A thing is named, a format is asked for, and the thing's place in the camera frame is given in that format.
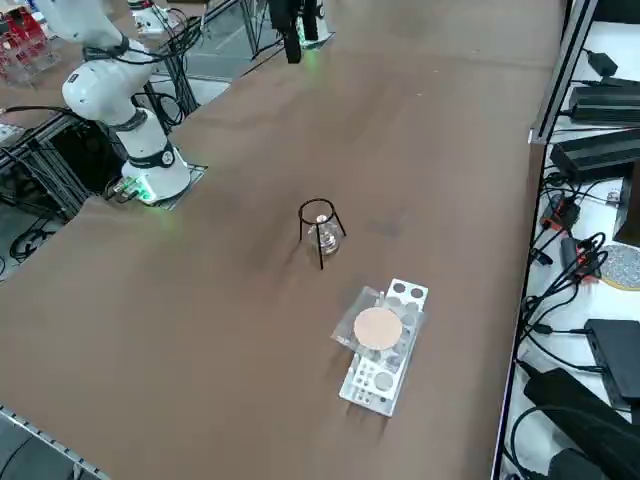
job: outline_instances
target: gray circular object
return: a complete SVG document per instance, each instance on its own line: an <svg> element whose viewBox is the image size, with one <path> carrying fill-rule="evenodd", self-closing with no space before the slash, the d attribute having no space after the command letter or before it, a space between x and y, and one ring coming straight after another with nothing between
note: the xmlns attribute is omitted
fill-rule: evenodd
<svg viewBox="0 0 640 480"><path fill-rule="evenodd" d="M410 313L403 316L400 321L402 322L403 325L406 325L407 327L412 327L415 323L416 323L416 317L414 317L413 315L411 315Z"/></svg>
<svg viewBox="0 0 640 480"><path fill-rule="evenodd" d="M376 388L383 392L391 390L391 387L393 387L393 377L387 372L380 372L373 379L373 382L376 384Z"/></svg>
<svg viewBox="0 0 640 480"><path fill-rule="evenodd" d="M640 290L640 250L628 245L607 245L602 279L615 288Z"/></svg>
<svg viewBox="0 0 640 480"><path fill-rule="evenodd" d="M387 366L391 370L396 371L398 370L398 368L400 368L400 364L402 363L402 357L399 355L393 355L387 358L386 362L387 362Z"/></svg>

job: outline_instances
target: black box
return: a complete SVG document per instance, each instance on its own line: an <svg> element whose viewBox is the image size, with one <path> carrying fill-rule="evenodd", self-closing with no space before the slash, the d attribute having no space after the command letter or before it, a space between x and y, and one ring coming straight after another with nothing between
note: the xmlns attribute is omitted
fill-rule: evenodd
<svg viewBox="0 0 640 480"><path fill-rule="evenodd" d="M585 328L596 364L615 406L640 404L640 322L589 319Z"/></svg>
<svg viewBox="0 0 640 480"><path fill-rule="evenodd" d="M588 182L631 175L640 159L640 129L556 143L551 161L573 181Z"/></svg>

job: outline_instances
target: cable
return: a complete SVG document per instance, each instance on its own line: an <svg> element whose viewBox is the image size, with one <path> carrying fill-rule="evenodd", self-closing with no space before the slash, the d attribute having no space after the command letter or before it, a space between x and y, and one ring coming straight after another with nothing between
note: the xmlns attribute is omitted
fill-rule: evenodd
<svg viewBox="0 0 640 480"><path fill-rule="evenodd" d="M181 57L182 55L184 55L189 49L191 49L197 42L198 39L200 38L200 36L202 35L202 31L200 28L192 28L192 27L196 27L195 24L189 24L189 22L191 22L192 20L197 19L198 17L189 17L188 18L188 22L186 24L184 24L184 28L177 33L176 35L171 35L171 40L172 43L173 41L175 41L176 43L178 43L178 46L180 47L179 49L175 50L175 51L171 51L168 54L159 54L159 53L154 53L154 52L146 52L144 50L138 50L136 48L131 48L129 47L127 49L127 51L129 52L134 52L134 53L138 53L141 55L146 55L147 57L150 58L150 60L143 60L143 61L133 61L133 60L128 60L126 58L122 58L122 56L120 54L116 54L114 52L109 52L107 50L103 50L100 48L96 48L96 47L91 47L90 50L101 53L103 55L106 55L107 57L111 58L112 60L118 61L118 62L122 62L122 63L127 63L129 65L150 65L150 64L154 64L154 63L160 63L163 62L167 59L170 58L174 58L174 57ZM167 30L167 27L165 25L165 22L162 21L161 22L165 28L165 30Z"/></svg>
<svg viewBox="0 0 640 480"><path fill-rule="evenodd" d="M511 452L513 456L513 462L516 468L518 468L518 470L520 469L526 470L526 469L522 466L522 464L518 460L518 454L516 452L516 434L518 433L518 428L522 424L523 420L535 412L566 412L566 413L572 413L574 415L582 417L583 420L589 420L591 422L595 422L597 424L600 424L600 426L607 427L610 430L615 431L619 435L626 437L628 440L635 442L638 445L639 454L640 454L640 435L633 435L625 430L622 430L621 428L618 428L616 425L612 425L611 423L604 421L596 417L595 415L591 415L581 410L576 410L568 407L560 407L556 405L540 405L540 406L531 407L525 410L513 423L513 427L511 429L510 443L511 443Z"/></svg>
<svg viewBox="0 0 640 480"><path fill-rule="evenodd" d="M29 438L27 438L24 442L22 442L20 446L16 448L11 455L9 455L9 458L7 459L7 461L4 462L4 466L2 467L2 470L0 470L0 480L2 480L2 477L4 476L4 473L7 470L7 467L11 464L11 462L16 457L18 452L22 450L27 445L27 443L29 443L34 438L36 437L29 435Z"/></svg>
<svg viewBox="0 0 640 480"><path fill-rule="evenodd" d="M573 368L575 370L579 370L581 372L588 372L588 373L598 373L598 374L602 374L605 373L606 369L603 367L599 367L597 365L576 365L575 363L571 363L568 360L565 360L563 358L560 358L559 356L557 356L555 353L547 350L545 347L543 347L542 345L540 345L538 343L538 341L531 335L529 335L529 340L531 340L531 342L538 347L542 352L544 352L545 354L547 354L549 357L553 358L556 362L561 363L562 365L565 365L567 367Z"/></svg>
<svg viewBox="0 0 640 480"><path fill-rule="evenodd" d="M509 450L507 449L507 447L503 447L502 448L502 454L506 457L507 460L509 460L511 462L511 464L514 467L516 467L516 469L518 470L520 475L522 475L522 478L524 480L534 480L534 479L547 478L545 475L542 475L540 473L528 470L528 469L522 467L521 465L516 465L516 461L513 459L513 456L509 453ZM507 480L520 480L520 477L518 477L518 475L516 475L515 473L512 473L511 475L509 475L507 477Z"/></svg>
<svg viewBox="0 0 640 480"><path fill-rule="evenodd" d="M582 199L580 200L580 205L582 205L582 202L584 202L584 199L586 198L587 195L589 195L589 192L591 190L593 190L594 187L597 187L598 185L600 185L601 183L603 183L605 180L598 180L597 182L593 182L591 184L591 186L589 188L587 188L584 193L583 192L579 192L579 195L582 195Z"/></svg>
<svg viewBox="0 0 640 480"><path fill-rule="evenodd" d="M571 330L555 330L551 325L538 323L532 326L532 330L540 335L551 335L552 333L563 333L567 335L588 335L591 330L588 328L572 328Z"/></svg>
<svg viewBox="0 0 640 480"><path fill-rule="evenodd" d="M560 188L560 187L548 188L547 191L549 191L549 192L573 192L573 190L571 190L569 188ZM583 198L590 198L592 200L599 200L601 202L608 202L609 201L606 198L596 197L595 195L591 195L588 192L579 192L578 195L581 195Z"/></svg>
<svg viewBox="0 0 640 480"><path fill-rule="evenodd" d="M525 303L523 304L523 313L519 322L520 324L523 324L523 333L520 336L517 345L519 345L526 337L529 336L532 331L532 326L539 323L544 318L544 316L548 315L553 310L563 305L569 304L575 299L575 297L578 295L578 287L582 280L585 277L592 275L607 260L608 253L606 251L600 250L605 240L606 235L602 232L598 232L591 237L581 241L579 243L580 248L582 248L581 254L577 255L576 258L564 268L564 270L555 278L555 280L551 283L551 285L549 285L545 292L539 297L535 296L525 299ZM586 266L587 268L585 268L585 265L581 263L585 257L592 259L589 265ZM569 300L555 305L554 307L547 310L543 315L541 315L532 325L529 324L530 320L533 318L533 314L542 304L542 302L568 288L571 288L572 286L575 288L575 291Z"/></svg>
<svg viewBox="0 0 640 480"><path fill-rule="evenodd" d="M566 231L565 228L561 228L560 230L558 230L556 233L553 234L553 236L547 240L546 242L544 242L542 244L542 246L538 249L539 251L543 251L545 248L547 248L549 245L551 245L551 243L558 238L561 234L563 234Z"/></svg>
<svg viewBox="0 0 640 480"><path fill-rule="evenodd" d="M45 220L45 222L40 227L36 228L38 222L42 220ZM29 258L44 242L47 241L49 237L52 237L55 234L55 232L44 230L44 227L49 223L49 221L49 219L45 219L42 215L38 217L29 228L18 235L11 243L11 246L9 247L9 256L19 264ZM34 242L38 240L40 240L40 243L34 245Z"/></svg>
<svg viewBox="0 0 640 480"><path fill-rule="evenodd" d="M55 106L46 106L46 105L25 105L25 106L16 106L16 107L8 107L5 109L1 109L0 113L13 113L13 112L26 112L29 110L50 110L52 112L62 113L63 115L69 115L70 117L75 118L76 120L80 120L83 123L93 123L91 120L87 120L86 118L81 117L73 110L64 107L55 107Z"/></svg>
<svg viewBox="0 0 640 480"><path fill-rule="evenodd" d="M50 150L50 149L47 149L47 148L39 148L39 150ZM69 189L74 189L74 190L75 190L76 188L78 188L78 186L77 186L77 185L70 185L70 184L68 184L68 183L66 183L66 182L63 182L63 181L62 181L62 180L60 180L59 178L53 178L53 177L51 177L47 172L44 172L44 171L40 170L39 168L34 167L32 164L27 163L27 162L23 161L22 159L20 159L20 158L16 157L13 153L11 153L9 150L7 150L7 149L6 149L6 148L4 148L4 147L0 147L0 152L3 152L6 156L10 157L14 162L19 163L20 165L24 165L24 166L25 166L25 168L26 168L27 170L29 170L29 172L30 172L30 173L37 173L40 177L42 177L42 178L47 178L50 182L56 183L56 184L58 184L58 185L64 185L66 188L69 188ZM99 195L99 192L90 192L90 193L93 193L93 194Z"/></svg>
<svg viewBox="0 0 640 480"><path fill-rule="evenodd" d="M158 105L159 105L159 111L158 116L161 117L161 119L167 123L168 125L172 126L172 127L176 127L178 125L180 125L180 123L187 117L184 109L182 108L182 106L180 105L180 102L178 102L178 99L172 95L169 95L168 93L161 93L161 92L140 92L140 93L135 93L133 96L137 97L140 95L144 95L144 96L153 96L159 99L158 101ZM168 98L170 99L173 103L176 104L176 106L178 107L178 116L173 118L171 117L166 109L164 108L164 106L162 105L162 99L163 98Z"/></svg>
<svg viewBox="0 0 640 480"><path fill-rule="evenodd" d="M573 292L573 295L571 295L571 297L568 300L565 300L564 302L557 303L557 304L553 305L552 307L548 308L547 310L545 310L544 313L542 313L542 315L540 315L538 317L538 319L530 325L529 330L525 331L523 333L523 335L518 340L518 345L520 345L524 341L524 339L527 338L531 334L531 332L533 331L535 326L538 325L544 319L544 317L549 315L551 312L557 310L558 308L564 307L566 305L569 305L571 302L573 302L576 299L576 297L578 296L578 288L579 287L576 285L575 290Z"/></svg>
<svg viewBox="0 0 640 480"><path fill-rule="evenodd" d="M257 70L258 68L260 68L262 65L264 65L265 63L267 63L269 60L271 60L273 57L275 57L276 55L278 55L280 52L282 52L284 50L284 46L280 47L278 50L276 50L274 53L272 53L271 55L269 55L267 58L265 58L264 60L262 60L261 62L255 64L253 67L251 67L249 70L247 70L246 72L244 72L242 75L240 75L240 77L245 77L247 75L249 75L251 72L253 72L254 70Z"/></svg>

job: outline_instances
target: electronic device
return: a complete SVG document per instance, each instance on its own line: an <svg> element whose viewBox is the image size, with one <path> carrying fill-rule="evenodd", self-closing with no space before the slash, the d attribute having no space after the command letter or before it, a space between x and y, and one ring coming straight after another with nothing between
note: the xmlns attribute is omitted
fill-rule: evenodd
<svg viewBox="0 0 640 480"><path fill-rule="evenodd" d="M616 406L640 404L640 322L589 319L591 352L607 373L604 386Z"/></svg>
<svg viewBox="0 0 640 480"><path fill-rule="evenodd" d="M549 480L608 480L597 465L572 448L562 450L551 459L548 478Z"/></svg>
<svg viewBox="0 0 640 480"><path fill-rule="evenodd" d="M572 181L587 182L631 174L640 159L640 129L558 142L551 161Z"/></svg>
<svg viewBox="0 0 640 480"><path fill-rule="evenodd" d="M572 198L567 198L560 192L551 197L540 217L540 225L551 227L555 231L571 230L579 216L580 207Z"/></svg>
<svg viewBox="0 0 640 480"><path fill-rule="evenodd" d="M637 0L599 0L593 21L640 23L640 3Z"/></svg>
<svg viewBox="0 0 640 480"><path fill-rule="evenodd" d="M603 77L599 84L608 87L640 87L640 82L616 77Z"/></svg>
<svg viewBox="0 0 640 480"><path fill-rule="evenodd" d="M612 77L618 71L618 65L606 53L596 53L583 48L587 52L587 61L593 70L601 77Z"/></svg>
<svg viewBox="0 0 640 480"><path fill-rule="evenodd" d="M574 123L640 125L640 87L576 87L569 97L569 109Z"/></svg>
<svg viewBox="0 0 640 480"><path fill-rule="evenodd" d="M640 247L640 167L622 182L613 239Z"/></svg>
<svg viewBox="0 0 640 480"><path fill-rule="evenodd" d="M628 423L565 370L556 368L541 373L524 362L519 364L530 376L524 394L539 407L553 407L543 413L592 463L610 479L640 479L638 427Z"/></svg>
<svg viewBox="0 0 640 480"><path fill-rule="evenodd" d="M579 265L575 275L582 278L584 282L594 282L602 278L597 254L585 254L580 242L573 237L560 240L560 259L562 268L565 270L571 268L572 265Z"/></svg>

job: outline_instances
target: metal frame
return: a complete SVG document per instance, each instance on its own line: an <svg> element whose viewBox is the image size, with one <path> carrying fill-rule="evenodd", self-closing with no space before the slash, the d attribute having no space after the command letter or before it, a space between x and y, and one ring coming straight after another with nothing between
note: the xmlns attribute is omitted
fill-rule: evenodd
<svg viewBox="0 0 640 480"><path fill-rule="evenodd" d="M575 0L560 44L558 61L553 68L540 111L531 128L531 143L545 145L551 139L558 113L562 108L562 102L578 63L578 57L589 34L597 5L598 0Z"/></svg>
<svg viewBox="0 0 640 480"><path fill-rule="evenodd" d="M567 94L567 90L571 83L571 77L578 63L578 58L582 52L585 40L591 29L593 23L593 16L598 6L598 0L575 0L571 8L571 12L566 23L566 28L563 32L562 43L560 45L560 53L558 60L553 69L551 80L547 86L542 105L538 112L535 123L530 132L530 143L544 145L544 157L542 165L544 166L544 158L547 157L547 149L549 148L549 142L551 135L558 119L558 114L562 108L564 98ZM541 166L540 179L538 181L537 197L540 197L540 190L542 185L542 179L544 170ZM536 202L534 211L534 218L538 218L539 202ZM534 221L531 229L530 241L535 236L536 223ZM527 284L529 279L531 265L527 266L525 271L525 279L522 287L522 298L526 295ZM498 437L496 440L493 465L492 465L492 480L500 478L501 465L503 458L504 439L506 435L508 416L511 404L511 396L513 391L513 377L515 375L516 367L514 365L514 358L517 355L517 343L520 335L521 328L518 325L514 332L513 343L511 346L511 356L509 371L507 374L507 381L504 390L504 398L502 408L500 411L500 424L498 427Z"/></svg>
<svg viewBox="0 0 640 480"><path fill-rule="evenodd" d="M23 428L34 437L37 437L38 439L42 440L47 445L50 445L56 450L58 450L58 452L60 452L62 455L67 457L69 460L71 460L74 463L74 465L78 465L78 467L82 468L83 470L86 470L87 472L96 476L100 480L109 480L109 477L106 476L102 470L90 464L83 457L81 457L71 449L65 447L63 444L58 442L51 435L38 429L35 425L32 425L27 420L13 413L11 410L9 410L3 405L0 405L0 415L4 416L7 420L17 425L18 427Z"/></svg>

